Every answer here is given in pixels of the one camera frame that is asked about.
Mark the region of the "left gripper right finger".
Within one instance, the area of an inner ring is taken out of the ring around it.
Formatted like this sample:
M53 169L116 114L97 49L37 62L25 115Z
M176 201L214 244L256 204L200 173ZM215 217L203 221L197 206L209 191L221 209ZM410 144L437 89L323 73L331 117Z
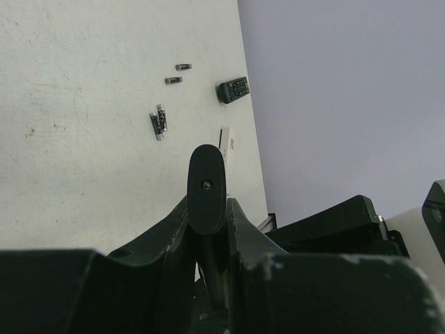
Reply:
M288 253L227 201L231 333L443 333L444 303L406 257Z

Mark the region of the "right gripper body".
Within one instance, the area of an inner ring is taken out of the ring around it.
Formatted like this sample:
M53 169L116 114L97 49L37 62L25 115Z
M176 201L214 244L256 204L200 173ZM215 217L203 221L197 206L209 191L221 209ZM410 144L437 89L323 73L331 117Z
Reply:
M410 256L401 233L389 230L362 195L266 235L289 253Z

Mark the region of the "slim black remote control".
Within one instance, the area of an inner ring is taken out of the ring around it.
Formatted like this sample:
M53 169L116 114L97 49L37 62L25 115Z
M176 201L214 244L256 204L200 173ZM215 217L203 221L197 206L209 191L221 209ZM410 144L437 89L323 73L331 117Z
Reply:
M217 310L226 308L222 275L227 266L226 204L223 156L217 147L201 145L193 151L188 167L187 214L200 274Z

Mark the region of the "white remote control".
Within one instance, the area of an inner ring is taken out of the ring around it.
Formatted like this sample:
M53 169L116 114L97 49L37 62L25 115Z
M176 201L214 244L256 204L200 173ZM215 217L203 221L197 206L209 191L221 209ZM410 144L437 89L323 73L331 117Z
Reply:
M235 132L231 127L221 127L219 132L218 148L228 168L234 160L234 152L236 148Z

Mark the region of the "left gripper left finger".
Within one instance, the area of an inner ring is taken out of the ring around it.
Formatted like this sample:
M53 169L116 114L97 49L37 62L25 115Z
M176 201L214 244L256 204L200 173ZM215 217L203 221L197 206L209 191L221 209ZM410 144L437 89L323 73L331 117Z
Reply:
M109 255L93 249L1 252L2 333L188 333L194 261L186 196Z

